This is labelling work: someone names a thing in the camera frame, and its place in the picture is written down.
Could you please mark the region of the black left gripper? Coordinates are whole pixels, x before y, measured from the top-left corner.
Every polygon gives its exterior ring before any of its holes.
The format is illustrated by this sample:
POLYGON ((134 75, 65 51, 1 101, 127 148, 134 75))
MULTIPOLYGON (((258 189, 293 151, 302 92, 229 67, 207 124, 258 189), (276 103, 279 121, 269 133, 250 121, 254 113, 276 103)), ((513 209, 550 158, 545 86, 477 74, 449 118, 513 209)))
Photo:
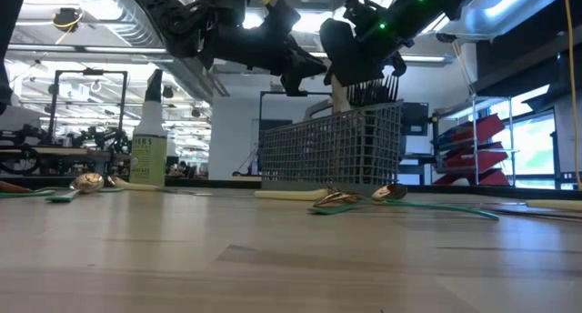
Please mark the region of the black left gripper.
POLYGON ((324 74, 326 65, 305 52, 291 35, 301 15, 286 1, 267 7, 268 14, 260 26, 244 28, 219 24, 213 39, 213 58, 235 62, 250 69, 268 70, 281 75, 288 96, 306 96, 300 90, 305 78, 324 74))

